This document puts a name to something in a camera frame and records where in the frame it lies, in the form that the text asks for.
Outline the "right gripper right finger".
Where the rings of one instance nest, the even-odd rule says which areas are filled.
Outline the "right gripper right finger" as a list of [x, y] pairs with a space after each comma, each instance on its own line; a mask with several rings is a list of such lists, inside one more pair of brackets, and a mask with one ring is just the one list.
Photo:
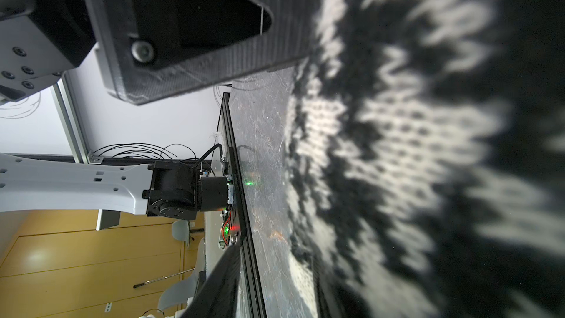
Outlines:
[[240, 278], [241, 244], [238, 243], [225, 250], [202, 290], [181, 317], [235, 317]]

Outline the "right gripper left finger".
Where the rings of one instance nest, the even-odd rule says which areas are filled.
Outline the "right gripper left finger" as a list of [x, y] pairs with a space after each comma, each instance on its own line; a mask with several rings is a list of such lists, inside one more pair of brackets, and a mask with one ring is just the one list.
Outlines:
[[133, 105], [290, 66], [320, 0], [85, 0], [107, 93]]

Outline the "black white patterned scarf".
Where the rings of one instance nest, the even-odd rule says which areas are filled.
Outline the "black white patterned scarf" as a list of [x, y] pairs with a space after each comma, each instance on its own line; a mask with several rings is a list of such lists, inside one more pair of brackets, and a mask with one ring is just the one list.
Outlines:
[[564, 0], [321, 0], [288, 102], [314, 317], [564, 315]]

